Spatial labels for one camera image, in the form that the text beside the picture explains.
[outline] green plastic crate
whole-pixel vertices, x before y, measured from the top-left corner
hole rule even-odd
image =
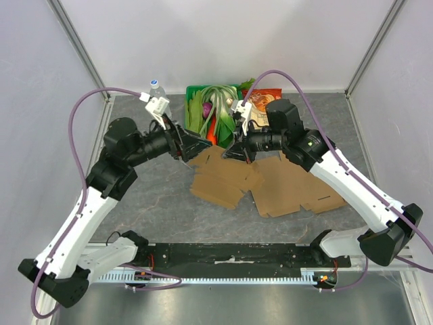
[[[188,105],[189,100],[192,100],[193,94],[195,94],[197,91],[202,90],[206,87],[209,87],[209,86],[208,85],[207,86],[206,85],[188,86],[186,94],[185,94],[185,107],[186,107],[186,105]],[[237,96],[239,97],[240,100],[242,100],[244,98],[242,95],[242,92],[240,90],[237,91]]]

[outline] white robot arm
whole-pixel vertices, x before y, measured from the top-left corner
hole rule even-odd
[[[48,246],[35,259],[24,259],[18,270],[35,282],[44,268],[39,288],[64,307],[71,307],[85,294],[88,286],[111,269],[134,260],[148,241],[135,232],[127,231],[115,243],[82,257],[85,246],[107,214],[122,199],[137,179],[134,167],[164,153],[187,162],[212,144],[200,135],[184,130],[166,115],[164,107],[151,100],[146,109],[159,126],[150,133],[140,133],[130,118],[118,118],[104,135],[104,148],[99,160],[86,178],[87,199],[77,214],[83,193],[67,220]],[[71,231],[66,229],[74,222]],[[53,247],[63,237],[54,255]]]
[[[334,147],[338,157],[348,167],[343,168],[320,132],[304,128],[297,107],[289,100],[275,100],[267,105],[269,126],[261,131],[254,130],[250,125],[250,103],[242,106],[242,101],[234,102],[232,111],[237,120],[235,141],[223,157],[248,163],[254,161],[256,152],[281,150],[292,163],[331,186],[366,222],[367,226],[362,228],[342,232],[328,230],[319,235],[317,241],[326,257],[366,255],[373,262],[387,266],[413,237],[414,231],[391,209],[403,214],[414,225],[418,225],[422,210],[413,203],[404,206],[381,191]],[[389,205],[385,206],[355,177]]]

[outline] flattened cardboard box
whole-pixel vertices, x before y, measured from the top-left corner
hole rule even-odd
[[[213,146],[190,161],[196,166],[191,193],[228,209],[235,209],[251,190],[262,217],[279,217],[300,210],[320,213],[345,205],[345,201],[327,184],[280,153],[248,165],[222,159],[224,149]]]
[[[263,179],[256,163],[222,159],[223,152],[223,148],[212,146],[189,162],[197,167],[190,191],[211,203],[234,209],[245,193]]]
[[[320,213],[346,204],[343,198],[326,183],[291,163],[282,152],[280,158],[256,161],[264,181],[252,189],[260,216],[280,217],[306,210]]]

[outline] black motor joint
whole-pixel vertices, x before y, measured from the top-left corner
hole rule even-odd
[[[107,158],[119,164],[135,167],[166,152],[187,162],[211,144],[197,133],[174,124],[167,115],[162,116],[166,130],[160,125],[149,133],[141,134],[131,118],[118,118],[111,122],[104,135]]]
[[[226,149],[223,158],[254,161],[257,152],[281,150],[292,163],[306,171],[328,151],[318,130],[304,128],[298,108],[287,99],[275,100],[266,106],[268,127],[254,130],[250,123],[247,135],[235,132],[234,142]]]

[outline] chip bag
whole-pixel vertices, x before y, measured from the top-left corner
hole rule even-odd
[[[248,90],[242,90],[245,97]],[[266,105],[273,100],[281,99],[281,89],[255,89],[252,91],[248,101],[252,104],[251,119],[255,120],[260,126],[269,125],[266,116]]]

